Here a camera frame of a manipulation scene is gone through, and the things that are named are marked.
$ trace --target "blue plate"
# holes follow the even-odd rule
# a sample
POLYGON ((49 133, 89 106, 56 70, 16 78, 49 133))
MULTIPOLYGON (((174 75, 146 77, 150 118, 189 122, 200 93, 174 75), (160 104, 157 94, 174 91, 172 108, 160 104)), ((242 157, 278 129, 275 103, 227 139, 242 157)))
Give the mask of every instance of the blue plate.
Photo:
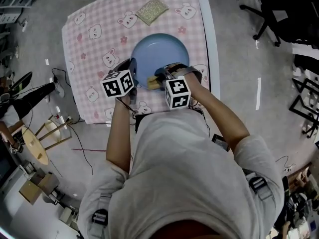
POLYGON ((152 34, 142 39, 134 48, 132 58, 136 59, 135 79, 148 88, 148 77, 171 63, 189 66, 189 55, 184 44, 169 34, 152 34))

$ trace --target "wooden stool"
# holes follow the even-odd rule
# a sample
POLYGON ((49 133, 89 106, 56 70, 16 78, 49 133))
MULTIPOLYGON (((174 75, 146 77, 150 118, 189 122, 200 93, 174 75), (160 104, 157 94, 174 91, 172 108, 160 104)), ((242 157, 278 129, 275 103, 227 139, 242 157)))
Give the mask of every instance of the wooden stool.
POLYGON ((54 132, 56 132, 57 130, 59 130, 60 128, 62 128, 65 125, 68 125, 69 123, 71 123, 72 120, 67 120, 65 123, 61 124, 60 126, 58 126, 57 128, 55 128, 54 130, 50 131, 49 133, 45 134, 44 136, 40 137, 39 139, 36 137, 41 130, 44 128, 45 123, 39 128, 39 130, 33 134, 33 132, 26 128, 25 126, 22 128, 22 136, 23 136, 23 140, 25 142, 25 146, 28 148, 28 150, 31 152, 31 154, 43 165, 48 165, 49 164, 49 159, 48 156, 46 154, 46 151, 65 142, 66 140, 70 139, 70 137, 65 138, 63 140, 60 140, 50 146, 48 146, 47 148, 44 148, 41 144, 41 141, 45 138, 47 138, 49 135, 53 134, 54 132))

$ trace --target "tablecloth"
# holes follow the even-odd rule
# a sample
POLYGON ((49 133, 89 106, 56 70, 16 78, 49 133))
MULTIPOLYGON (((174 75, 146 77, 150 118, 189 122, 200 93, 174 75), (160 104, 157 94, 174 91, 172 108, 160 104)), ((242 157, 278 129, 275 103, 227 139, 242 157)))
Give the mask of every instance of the tablecloth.
MULTIPOLYGON (((177 37, 188 50, 190 65, 203 74, 209 88, 205 32, 198 0, 160 0, 169 10, 147 26, 135 12, 149 0, 97 0, 68 16, 62 28, 67 72, 81 118, 86 123, 111 121, 114 99, 107 99, 100 81, 130 58, 136 44, 154 33, 177 37)), ((132 108, 138 114, 168 111, 164 92, 138 85, 132 108)))

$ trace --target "office chair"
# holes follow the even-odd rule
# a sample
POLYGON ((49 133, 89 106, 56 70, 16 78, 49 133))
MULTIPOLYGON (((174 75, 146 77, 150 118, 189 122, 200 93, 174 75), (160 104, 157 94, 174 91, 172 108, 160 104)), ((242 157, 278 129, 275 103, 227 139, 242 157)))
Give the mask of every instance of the office chair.
POLYGON ((258 34, 253 36, 258 40, 267 26, 274 32, 279 47, 280 38, 285 42, 319 47, 319 2, 318 0, 260 0, 261 11, 240 5, 240 9, 249 10, 264 18, 264 23, 258 34), (284 14, 276 18, 277 13, 284 14))

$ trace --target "gray floor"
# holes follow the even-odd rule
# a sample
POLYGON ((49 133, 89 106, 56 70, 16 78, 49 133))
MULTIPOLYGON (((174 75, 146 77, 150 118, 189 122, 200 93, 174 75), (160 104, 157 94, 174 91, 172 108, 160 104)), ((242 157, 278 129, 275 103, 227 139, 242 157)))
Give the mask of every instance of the gray floor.
MULTIPOLYGON (((67 16, 95 0, 37 0, 31 9, 26 9, 20 20, 27 18, 28 26, 24 33, 17 24, 12 26, 15 42, 20 46, 20 58, 13 59, 11 67, 16 71, 16 79, 32 71, 32 85, 40 86, 48 82, 51 68, 65 69, 61 29, 67 16)), ((215 24, 221 82, 221 100, 228 105, 246 124, 252 134, 261 135, 276 159, 288 155, 287 165, 296 164, 298 169, 310 161, 316 151, 312 139, 301 135, 303 119, 288 111, 296 96, 292 89, 290 44, 274 47, 269 36, 264 34, 259 40, 258 49, 252 35, 262 23, 258 16, 241 11, 239 4, 254 6, 254 0, 209 0, 215 24), (261 77, 261 105, 256 108, 257 78, 261 77)), ((60 99, 51 95, 49 105, 41 101, 33 109, 30 128, 36 131, 50 116, 50 109, 59 106, 66 114, 78 119, 71 89, 65 84, 63 72, 56 73, 65 88, 66 97, 60 99)), ((29 125, 31 114, 25 119, 29 125)), ((209 120, 211 134, 216 126, 209 120)), ((73 126, 85 149, 105 149, 109 128, 106 125, 73 126)), ((72 139, 48 151, 50 160, 61 173, 59 176, 50 163, 41 166, 24 150, 22 156, 32 160, 35 166, 52 171, 61 181, 61 189, 68 195, 76 194, 81 199, 85 187, 91 179, 91 168, 86 163, 80 143, 74 133, 72 139)), ((86 152, 87 159, 94 165, 105 158, 103 152, 86 152)), ((285 159, 280 160, 278 169, 284 172, 285 159)))

